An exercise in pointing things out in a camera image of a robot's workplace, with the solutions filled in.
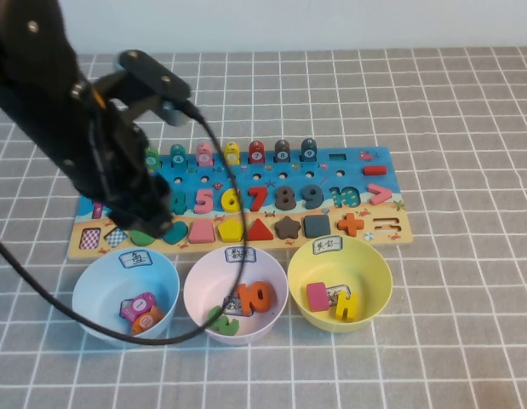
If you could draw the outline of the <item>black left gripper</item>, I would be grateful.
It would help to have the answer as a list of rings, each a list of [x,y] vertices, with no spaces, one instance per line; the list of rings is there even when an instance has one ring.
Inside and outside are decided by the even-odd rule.
[[[118,227],[161,238],[173,224],[171,190],[161,176],[148,173],[147,147],[145,134],[133,126],[94,118],[71,178],[83,196],[107,208]]]

